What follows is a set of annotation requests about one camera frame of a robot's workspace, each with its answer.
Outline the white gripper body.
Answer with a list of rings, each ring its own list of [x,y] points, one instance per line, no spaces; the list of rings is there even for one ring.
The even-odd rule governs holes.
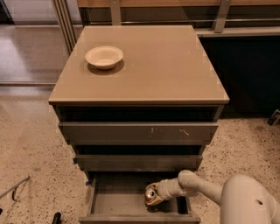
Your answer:
[[[183,190],[177,178],[164,179],[158,182],[157,195],[161,200],[170,200],[182,194]]]

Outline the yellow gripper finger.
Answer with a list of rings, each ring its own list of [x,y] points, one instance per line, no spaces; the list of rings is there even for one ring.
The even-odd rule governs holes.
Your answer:
[[[153,207],[153,206],[159,205],[163,201],[164,200],[161,197],[157,196],[157,195],[145,196],[145,205],[147,207]]]
[[[158,184],[159,184],[159,182],[151,183],[151,184],[146,186],[145,190],[147,191],[149,189],[155,189],[157,191],[158,190]]]

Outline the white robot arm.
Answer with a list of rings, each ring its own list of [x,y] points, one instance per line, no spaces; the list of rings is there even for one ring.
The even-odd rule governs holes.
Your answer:
[[[202,193],[220,207],[220,224],[280,224],[280,203],[260,182],[241,174],[216,185],[183,170],[176,178],[147,185],[145,204],[152,207],[192,193]]]

